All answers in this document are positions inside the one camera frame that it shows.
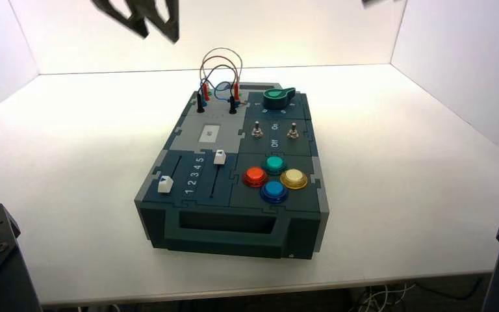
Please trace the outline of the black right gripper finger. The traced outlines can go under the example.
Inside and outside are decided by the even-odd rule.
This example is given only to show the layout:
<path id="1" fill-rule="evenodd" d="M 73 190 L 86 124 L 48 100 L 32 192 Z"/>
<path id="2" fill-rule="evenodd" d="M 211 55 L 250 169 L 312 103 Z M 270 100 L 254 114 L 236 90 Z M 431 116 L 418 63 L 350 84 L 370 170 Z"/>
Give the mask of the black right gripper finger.
<path id="1" fill-rule="evenodd" d="M 363 8 L 372 8 L 382 3 L 398 3 L 400 0 L 361 0 Z"/>

